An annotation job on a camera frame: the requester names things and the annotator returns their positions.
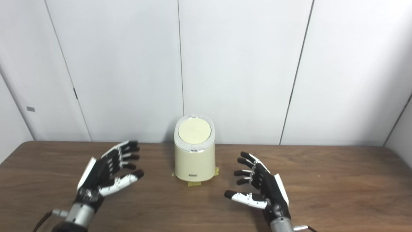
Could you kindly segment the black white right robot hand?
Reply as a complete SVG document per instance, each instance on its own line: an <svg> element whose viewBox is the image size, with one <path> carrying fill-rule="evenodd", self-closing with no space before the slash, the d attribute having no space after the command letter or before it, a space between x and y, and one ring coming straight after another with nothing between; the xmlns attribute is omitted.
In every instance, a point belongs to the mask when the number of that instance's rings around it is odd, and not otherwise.
<svg viewBox="0 0 412 232"><path fill-rule="evenodd" d="M227 190L224 196L232 201L262 210L268 224L274 220L290 220L289 200L279 174L273 175L257 157L242 151L237 162L249 170L236 170L234 176L238 186L250 184L259 193L246 193Z"/></svg>

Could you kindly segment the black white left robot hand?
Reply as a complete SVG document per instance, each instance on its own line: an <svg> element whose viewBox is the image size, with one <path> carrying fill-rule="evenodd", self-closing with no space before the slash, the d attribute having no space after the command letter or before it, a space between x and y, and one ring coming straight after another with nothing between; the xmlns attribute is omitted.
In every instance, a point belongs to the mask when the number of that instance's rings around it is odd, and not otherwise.
<svg viewBox="0 0 412 232"><path fill-rule="evenodd" d="M140 158L138 141L128 140L116 144L100 158L91 157L77 186L74 204L83 204L97 212L105 197L137 182L143 170L130 163Z"/></svg>

